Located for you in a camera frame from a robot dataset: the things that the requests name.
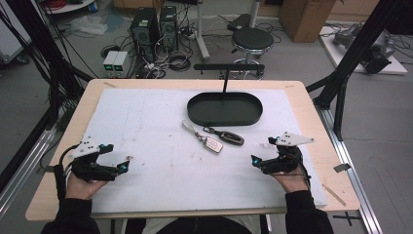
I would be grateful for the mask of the white round table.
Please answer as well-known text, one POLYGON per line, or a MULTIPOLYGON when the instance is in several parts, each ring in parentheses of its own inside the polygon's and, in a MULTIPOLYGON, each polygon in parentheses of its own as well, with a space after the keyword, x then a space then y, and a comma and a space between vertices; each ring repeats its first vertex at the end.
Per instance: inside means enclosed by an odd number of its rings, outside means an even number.
POLYGON ((90 12, 95 13, 98 11, 98 3, 96 0, 59 0, 65 1, 63 6, 50 7, 46 6, 46 12, 48 14, 56 15, 77 11, 80 9, 88 9, 90 12))

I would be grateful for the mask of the white foam mat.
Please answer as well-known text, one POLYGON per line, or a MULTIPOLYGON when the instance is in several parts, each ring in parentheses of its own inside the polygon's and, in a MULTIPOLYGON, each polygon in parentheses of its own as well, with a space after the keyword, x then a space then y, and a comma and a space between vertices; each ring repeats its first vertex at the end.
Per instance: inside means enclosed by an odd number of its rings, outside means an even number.
POLYGON ((130 167, 94 195, 94 214, 283 208, 282 187, 253 167, 251 158, 277 157, 269 137, 300 129, 285 92, 256 90, 254 95, 263 104, 260 120, 233 128, 244 144, 224 144, 215 154, 182 125, 193 91, 103 91, 86 135, 114 147, 98 157, 100 165, 128 161, 130 167))

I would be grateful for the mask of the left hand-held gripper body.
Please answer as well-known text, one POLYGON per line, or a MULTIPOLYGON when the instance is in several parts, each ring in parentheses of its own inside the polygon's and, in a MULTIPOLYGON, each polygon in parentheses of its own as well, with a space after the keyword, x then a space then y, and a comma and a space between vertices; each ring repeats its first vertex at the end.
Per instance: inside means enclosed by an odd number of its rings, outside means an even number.
POLYGON ((99 165, 96 161, 101 155, 98 146, 90 136, 84 137, 69 156, 72 160, 71 172, 83 180, 113 181, 117 168, 99 165))

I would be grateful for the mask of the slim black computer tower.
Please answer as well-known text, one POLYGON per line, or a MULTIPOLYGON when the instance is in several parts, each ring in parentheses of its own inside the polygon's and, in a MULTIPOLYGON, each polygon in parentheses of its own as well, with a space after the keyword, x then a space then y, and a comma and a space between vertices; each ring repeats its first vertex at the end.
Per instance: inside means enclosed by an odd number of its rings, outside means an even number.
POLYGON ((159 23, 163 50, 167 53, 176 51, 178 49, 176 7, 163 6, 159 23))

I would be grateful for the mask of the person's right hand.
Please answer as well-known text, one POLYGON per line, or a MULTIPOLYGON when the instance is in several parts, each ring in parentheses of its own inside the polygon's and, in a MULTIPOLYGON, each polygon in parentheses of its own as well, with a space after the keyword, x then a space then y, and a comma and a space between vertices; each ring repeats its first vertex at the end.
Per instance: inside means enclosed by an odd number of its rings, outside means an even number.
POLYGON ((304 175, 299 169, 289 173, 273 173, 272 177, 282 186, 286 193, 309 190, 304 175))

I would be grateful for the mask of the person's body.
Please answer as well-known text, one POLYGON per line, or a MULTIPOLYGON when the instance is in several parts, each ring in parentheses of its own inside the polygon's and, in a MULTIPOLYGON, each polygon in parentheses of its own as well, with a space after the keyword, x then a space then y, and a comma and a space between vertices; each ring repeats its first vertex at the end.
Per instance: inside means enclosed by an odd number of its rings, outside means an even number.
POLYGON ((130 218, 123 234, 270 234, 266 216, 258 214, 130 218))

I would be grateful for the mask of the cardboard box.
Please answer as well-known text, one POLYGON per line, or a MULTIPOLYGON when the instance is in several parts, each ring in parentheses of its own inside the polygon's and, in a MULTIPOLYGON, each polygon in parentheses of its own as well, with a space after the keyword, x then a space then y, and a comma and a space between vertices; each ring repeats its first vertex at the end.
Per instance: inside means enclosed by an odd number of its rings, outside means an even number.
POLYGON ((280 23, 293 43, 314 43, 336 0, 283 0, 280 23))

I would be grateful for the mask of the black round stool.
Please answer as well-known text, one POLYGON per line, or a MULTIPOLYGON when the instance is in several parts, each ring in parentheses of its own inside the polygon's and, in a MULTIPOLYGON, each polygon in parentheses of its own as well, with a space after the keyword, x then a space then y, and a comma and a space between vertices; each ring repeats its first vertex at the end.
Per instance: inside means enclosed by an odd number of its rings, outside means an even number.
POLYGON ((232 35, 233 52, 242 52, 245 57, 236 59, 234 64, 259 65, 254 58, 268 53, 274 44, 273 36, 265 30, 250 27, 236 30, 232 35))

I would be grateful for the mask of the black flat pedal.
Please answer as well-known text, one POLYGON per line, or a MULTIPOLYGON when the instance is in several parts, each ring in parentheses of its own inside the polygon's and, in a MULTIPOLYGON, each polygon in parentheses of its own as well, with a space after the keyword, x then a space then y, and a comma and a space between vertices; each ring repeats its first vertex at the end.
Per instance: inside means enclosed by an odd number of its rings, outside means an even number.
POLYGON ((249 26, 250 14, 239 15, 236 19, 233 19, 227 24, 227 29, 236 31, 249 26))

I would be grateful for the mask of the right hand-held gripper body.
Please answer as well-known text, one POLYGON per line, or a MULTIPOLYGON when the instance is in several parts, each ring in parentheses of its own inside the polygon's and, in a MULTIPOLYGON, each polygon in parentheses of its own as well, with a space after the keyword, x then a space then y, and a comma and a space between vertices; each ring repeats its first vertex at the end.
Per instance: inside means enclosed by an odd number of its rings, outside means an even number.
POLYGON ((299 145, 314 141, 312 137, 285 132, 279 136, 278 145, 275 145, 279 156, 275 159, 264 160, 263 166, 259 169, 265 175, 280 172, 289 173, 295 170, 298 166, 303 165, 303 156, 299 145))

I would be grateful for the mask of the white power supply unit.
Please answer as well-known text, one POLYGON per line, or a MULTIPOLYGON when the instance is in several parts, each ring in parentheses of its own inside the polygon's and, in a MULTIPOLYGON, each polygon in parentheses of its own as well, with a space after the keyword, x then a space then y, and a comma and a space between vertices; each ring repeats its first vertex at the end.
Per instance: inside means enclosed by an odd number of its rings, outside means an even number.
POLYGON ((109 51, 108 52, 108 54, 106 55, 106 57, 103 61, 103 67, 106 71, 111 72, 111 71, 114 70, 113 64, 114 64, 114 61, 115 61, 117 55, 118 55, 117 51, 109 51))
POLYGON ((130 66, 130 58, 127 52, 119 52, 113 61, 114 70, 126 72, 130 66))

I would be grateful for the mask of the person's left hand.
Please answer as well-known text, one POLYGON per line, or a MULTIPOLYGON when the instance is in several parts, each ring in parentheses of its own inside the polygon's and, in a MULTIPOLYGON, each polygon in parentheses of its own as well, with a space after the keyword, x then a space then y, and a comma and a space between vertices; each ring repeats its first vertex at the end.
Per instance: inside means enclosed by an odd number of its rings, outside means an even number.
POLYGON ((65 197, 67 199, 91 200, 93 195, 106 184, 107 181, 85 181, 71 174, 67 181, 65 197))

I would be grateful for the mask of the clear plastic bag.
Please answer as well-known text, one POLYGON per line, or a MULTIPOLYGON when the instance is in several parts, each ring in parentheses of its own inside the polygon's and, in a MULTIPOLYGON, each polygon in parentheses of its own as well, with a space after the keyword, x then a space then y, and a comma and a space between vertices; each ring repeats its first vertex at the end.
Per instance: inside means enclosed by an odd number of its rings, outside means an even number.
POLYGON ((103 23, 100 17, 93 16, 83 16, 73 19, 70 24, 73 30, 93 35, 103 35, 108 29, 108 25, 103 23))

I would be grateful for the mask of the large black computer tower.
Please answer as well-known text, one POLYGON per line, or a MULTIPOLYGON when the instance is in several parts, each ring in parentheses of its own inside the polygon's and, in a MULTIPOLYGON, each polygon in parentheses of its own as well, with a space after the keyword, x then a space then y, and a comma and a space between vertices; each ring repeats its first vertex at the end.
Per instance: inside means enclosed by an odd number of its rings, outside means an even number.
POLYGON ((146 61, 153 62, 156 59, 155 44, 160 39, 156 9, 138 8, 131 22, 130 31, 139 55, 146 61))

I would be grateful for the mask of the aluminium rail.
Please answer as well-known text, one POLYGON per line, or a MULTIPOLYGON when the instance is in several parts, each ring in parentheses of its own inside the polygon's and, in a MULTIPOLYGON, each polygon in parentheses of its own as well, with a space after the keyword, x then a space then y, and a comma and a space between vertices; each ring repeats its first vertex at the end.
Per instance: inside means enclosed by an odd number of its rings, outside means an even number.
POLYGON ((340 140, 339 137, 333 131, 333 115, 329 110, 323 110, 320 107, 316 107, 316 111, 324 125, 324 128, 328 133, 328 136, 333 144, 335 151, 338 154, 340 162, 342 164, 350 165, 350 168, 347 169, 347 175, 349 176, 350 182, 360 203, 360 208, 358 209, 358 212, 363 222, 363 226, 366 229, 366 233, 383 234, 383 230, 372 209, 372 206, 370 205, 370 202, 364 191, 362 183, 358 177, 357 170, 354 167, 354 163, 346 147, 346 144, 344 141, 340 140))
POLYGON ((34 169, 56 137, 56 129, 46 130, 22 153, 23 160, 0 193, 0 220, 14 203, 34 169))

